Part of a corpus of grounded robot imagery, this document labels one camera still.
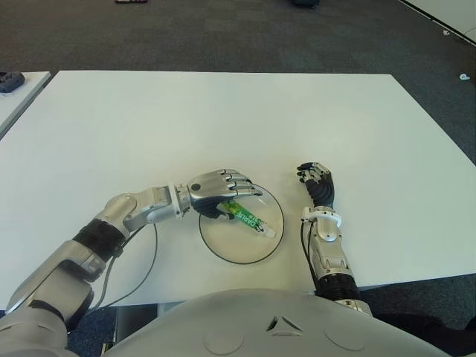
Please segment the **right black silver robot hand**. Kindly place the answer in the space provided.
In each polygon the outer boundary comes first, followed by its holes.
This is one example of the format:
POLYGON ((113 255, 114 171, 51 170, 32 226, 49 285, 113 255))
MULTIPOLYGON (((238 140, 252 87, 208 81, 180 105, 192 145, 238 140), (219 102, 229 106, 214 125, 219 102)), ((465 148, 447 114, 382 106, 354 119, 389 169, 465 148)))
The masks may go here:
POLYGON ((303 183, 315 207, 333 208, 335 188, 330 170, 319 162, 308 162, 297 167, 297 176, 303 183))

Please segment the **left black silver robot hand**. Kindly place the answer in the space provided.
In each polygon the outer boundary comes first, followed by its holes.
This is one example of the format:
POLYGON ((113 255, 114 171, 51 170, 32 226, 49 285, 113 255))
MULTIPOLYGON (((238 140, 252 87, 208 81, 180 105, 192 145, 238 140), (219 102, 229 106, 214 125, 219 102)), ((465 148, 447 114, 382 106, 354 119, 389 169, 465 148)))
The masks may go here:
POLYGON ((223 202, 263 194, 247 176, 232 169, 216 170, 192 178, 187 189, 192 208, 210 219, 228 216, 219 209, 223 202))

